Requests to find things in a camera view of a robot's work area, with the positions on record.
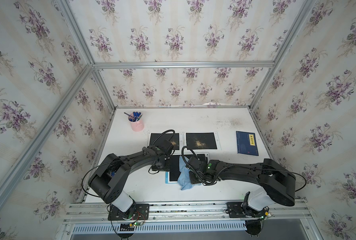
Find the light blue microfiber cloth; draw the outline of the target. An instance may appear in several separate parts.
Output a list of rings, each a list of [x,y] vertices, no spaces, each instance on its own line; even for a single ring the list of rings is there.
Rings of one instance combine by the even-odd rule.
[[[192,189],[194,186],[199,184],[192,184],[190,180],[190,170],[186,168],[185,161],[182,156],[179,157],[179,171],[180,175],[177,180],[178,184],[181,187],[181,191]]]

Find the blue framed drawing tablet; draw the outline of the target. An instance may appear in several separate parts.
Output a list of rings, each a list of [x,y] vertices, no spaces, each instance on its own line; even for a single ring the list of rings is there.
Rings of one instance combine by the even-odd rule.
[[[180,171],[180,155],[172,155],[170,157],[170,171],[165,172],[165,184],[177,184],[179,176],[181,174]],[[209,153],[199,153],[198,157],[201,161],[208,162],[210,154]]]

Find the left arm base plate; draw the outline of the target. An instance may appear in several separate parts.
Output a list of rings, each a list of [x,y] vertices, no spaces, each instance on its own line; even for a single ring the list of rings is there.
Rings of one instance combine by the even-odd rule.
[[[143,221],[149,218],[150,205],[134,203],[127,211],[122,212],[113,204],[110,204],[108,205],[107,210],[109,212],[109,221]]]

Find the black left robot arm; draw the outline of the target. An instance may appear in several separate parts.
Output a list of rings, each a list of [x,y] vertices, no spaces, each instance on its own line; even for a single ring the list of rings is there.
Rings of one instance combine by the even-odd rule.
[[[141,151],[127,156],[109,154],[90,176],[88,186],[96,193],[96,198],[124,214],[132,215],[135,201],[123,191],[129,175],[146,166],[154,166],[158,171],[166,170],[173,148],[171,143],[167,143],[165,146],[143,147]]]

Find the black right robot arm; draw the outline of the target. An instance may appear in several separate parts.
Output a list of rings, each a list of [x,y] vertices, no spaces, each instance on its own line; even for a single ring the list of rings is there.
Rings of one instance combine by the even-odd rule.
[[[181,163],[195,189],[191,201],[228,205],[232,218],[263,218],[273,204],[293,207],[295,193],[305,188],[306,177],[287,170],[272,159],[261,163],[237,164],[182,157]]]

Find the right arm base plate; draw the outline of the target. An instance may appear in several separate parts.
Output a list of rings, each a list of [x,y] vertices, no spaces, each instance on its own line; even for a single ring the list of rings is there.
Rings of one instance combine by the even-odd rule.
[[[267,216],[269,207],[257,211],[244,202],[228,202],[226,213],[230,218],[261,218]]]

